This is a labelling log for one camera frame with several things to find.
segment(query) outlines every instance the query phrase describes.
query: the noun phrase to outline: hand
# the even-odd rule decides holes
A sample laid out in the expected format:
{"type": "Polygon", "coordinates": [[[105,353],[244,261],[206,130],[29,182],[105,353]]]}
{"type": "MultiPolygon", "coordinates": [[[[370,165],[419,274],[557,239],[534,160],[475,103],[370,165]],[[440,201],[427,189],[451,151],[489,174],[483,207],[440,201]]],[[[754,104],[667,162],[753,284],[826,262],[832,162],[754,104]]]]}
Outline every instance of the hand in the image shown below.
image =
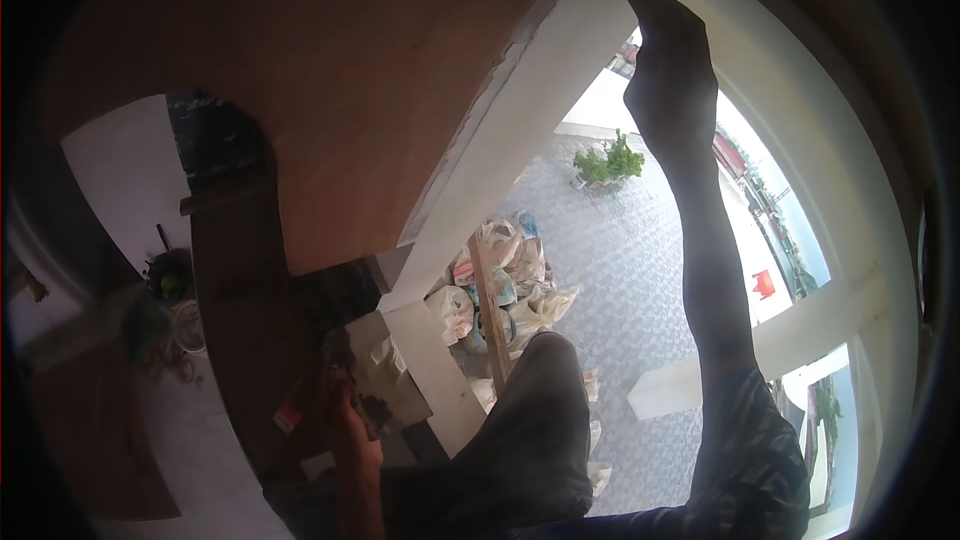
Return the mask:
{"type": "Polygon", "coordinates": [[[319,403],[326,422],[327,443],[342,480],[379,484],[383,452],[380,441],[367,438],[367,428],[351,401],[350,375],[343,369],[330,378],[320,374],[319,403]]]}
{"type": "Polygon", "coordinates": [[[643,44],[623,93],[643,142],[669,175],[712,163],[717,79],[707,29],[677,0],[627,0],[643,44]]]}

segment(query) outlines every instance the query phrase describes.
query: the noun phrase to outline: knee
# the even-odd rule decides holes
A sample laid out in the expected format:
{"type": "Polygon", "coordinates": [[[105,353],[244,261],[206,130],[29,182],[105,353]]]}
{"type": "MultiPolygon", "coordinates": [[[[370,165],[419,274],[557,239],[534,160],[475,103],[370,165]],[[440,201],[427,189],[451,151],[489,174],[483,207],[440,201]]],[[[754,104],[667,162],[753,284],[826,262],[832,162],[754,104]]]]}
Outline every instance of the knee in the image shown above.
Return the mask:
{"type": "Polygon", "coordinates": [[[524,354],[528,352],[549,352],[558,358],[572,359],[577,362],[577,349],[556,331],[538,331],[527,343],[524,354]]]}

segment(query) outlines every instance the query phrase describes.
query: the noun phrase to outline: potted plant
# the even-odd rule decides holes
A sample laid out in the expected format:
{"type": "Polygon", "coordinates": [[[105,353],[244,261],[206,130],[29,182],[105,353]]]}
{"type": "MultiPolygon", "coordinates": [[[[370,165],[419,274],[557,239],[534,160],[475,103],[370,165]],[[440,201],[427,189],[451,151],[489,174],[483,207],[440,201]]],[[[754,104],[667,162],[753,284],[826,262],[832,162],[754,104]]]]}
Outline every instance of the potted plant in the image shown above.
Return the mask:
{"type": "Polygon", "coordinates": [[[616,141],[612,146],[604,142],[604,156],[600,156],[591,148],[586,154],[577,154],[573,157],[573,167],[577,169],[579,188],[583,186],[607,186],[626,177],[640,177],[645,159],[642,152],[634,152],[627,145],[627,135],[616,129],[616,141]]]}

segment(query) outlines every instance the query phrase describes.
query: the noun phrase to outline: red chair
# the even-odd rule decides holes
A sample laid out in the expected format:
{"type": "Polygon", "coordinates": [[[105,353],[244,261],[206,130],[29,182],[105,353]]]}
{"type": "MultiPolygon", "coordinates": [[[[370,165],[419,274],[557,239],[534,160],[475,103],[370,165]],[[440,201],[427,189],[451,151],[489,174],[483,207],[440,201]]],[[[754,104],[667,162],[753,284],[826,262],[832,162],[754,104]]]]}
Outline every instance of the red chair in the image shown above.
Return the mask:
{"type": "Polygon", "coordinates": [[[777,290],[774,288],[774,282],[770,279],[770,270],[764,269],[759,273],[753,274],[753,279],[756,280],[756,287],[753,289],[755,293],[760,293],[760,300],[764,298],[769,298],[777,290]]]}

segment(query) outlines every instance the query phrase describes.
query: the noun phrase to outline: leg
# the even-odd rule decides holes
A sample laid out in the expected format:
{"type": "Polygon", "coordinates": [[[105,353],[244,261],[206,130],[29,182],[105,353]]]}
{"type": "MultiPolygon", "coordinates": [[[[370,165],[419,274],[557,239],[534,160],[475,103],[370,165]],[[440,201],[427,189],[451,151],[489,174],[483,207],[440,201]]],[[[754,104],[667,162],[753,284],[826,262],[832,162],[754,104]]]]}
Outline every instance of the leg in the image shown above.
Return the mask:
{"type": "Polygon", "coordinates": [[[582,516],[593,500],[589,452],[576,351],[558,333],[538,333],[484,425],[450,463],[384,477],[388,530],[462,538],[582,516]]]}

